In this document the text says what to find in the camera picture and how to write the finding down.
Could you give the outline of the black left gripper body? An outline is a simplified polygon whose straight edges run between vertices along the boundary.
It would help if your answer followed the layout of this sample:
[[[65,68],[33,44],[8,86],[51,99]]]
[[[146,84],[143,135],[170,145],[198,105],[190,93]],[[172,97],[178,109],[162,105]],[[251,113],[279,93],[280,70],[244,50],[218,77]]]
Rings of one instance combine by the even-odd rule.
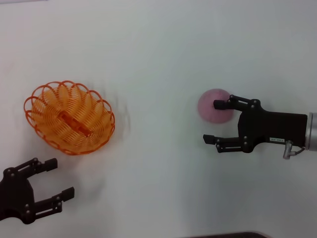
[[[21,171],[8,168],[0,182],[0,219],[18,218],[24,224],[35,221],[34,192]]]

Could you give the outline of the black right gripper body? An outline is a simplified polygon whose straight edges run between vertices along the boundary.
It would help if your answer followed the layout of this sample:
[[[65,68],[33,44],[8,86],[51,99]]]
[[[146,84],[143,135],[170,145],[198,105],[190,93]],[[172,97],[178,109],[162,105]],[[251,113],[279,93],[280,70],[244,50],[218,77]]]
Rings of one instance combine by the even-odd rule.
[[[260,143],[291,141],[294,146],[305,146],[307,115],[266,111],[259,100],[237,104],[237,110],[241,111],[238,135],[243,152],[251,153]]]

